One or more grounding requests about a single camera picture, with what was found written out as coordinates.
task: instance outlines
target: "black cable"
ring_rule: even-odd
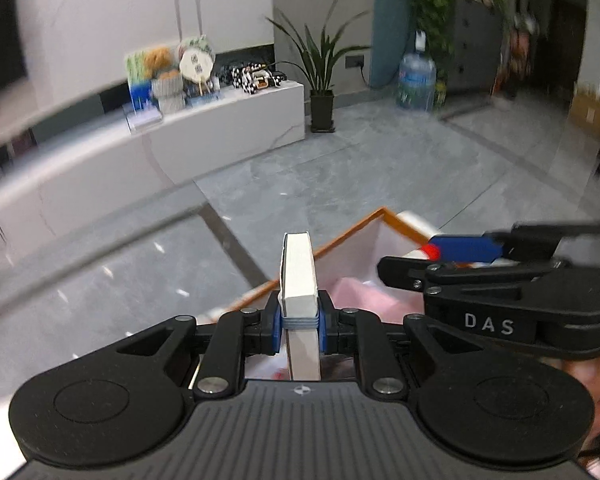
[[[600,456],[600,447],[586,449],[578,454],[578,458],[592,458],[597,456]]]
[[[366,87],[369,88],[370,90],[382,90],[383,88],[387,88],[391,83],[394,82],[394,78],[398,75],[398,72],[400,72],[400,64],[398,63],[398,68],[395,69],[395,72],[392,74],[391,79],[389,79],[389,81],[383,85],[380,86],[372,86],[370,85],[365,78],[365,73],[362,72],[362,67],[360,67],[360,77],[362,77],[362,81],[365,83]]]

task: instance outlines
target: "electrical outlet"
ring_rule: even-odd
[[[364,68],[365,57],[364,56],[345,56],[344,57],[344,68]]]

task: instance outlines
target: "brown door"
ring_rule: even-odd
[[[570,98],[578,80],[582,47],[587,26],[587,11],[565,0],[553,0],[549,24],[548,49],[551,55],[550,85],[560,96]]]

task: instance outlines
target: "gray ribbed panel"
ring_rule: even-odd
[[[184,430],[149,456],[101,471],[39,463],[14,480],[586,480],[565,463],[496,472],[432,444],[401,404],[365,397],[355,383],[250,381],[236,399],[204,402]]]

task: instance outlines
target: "water bottle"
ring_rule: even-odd
[[[398,104],[410,110],[433,108],[436,93],[436,64],[425,56],[427,37],[424,32],[416,33],[416,52],[407,54],[400,63],[398,76]]]

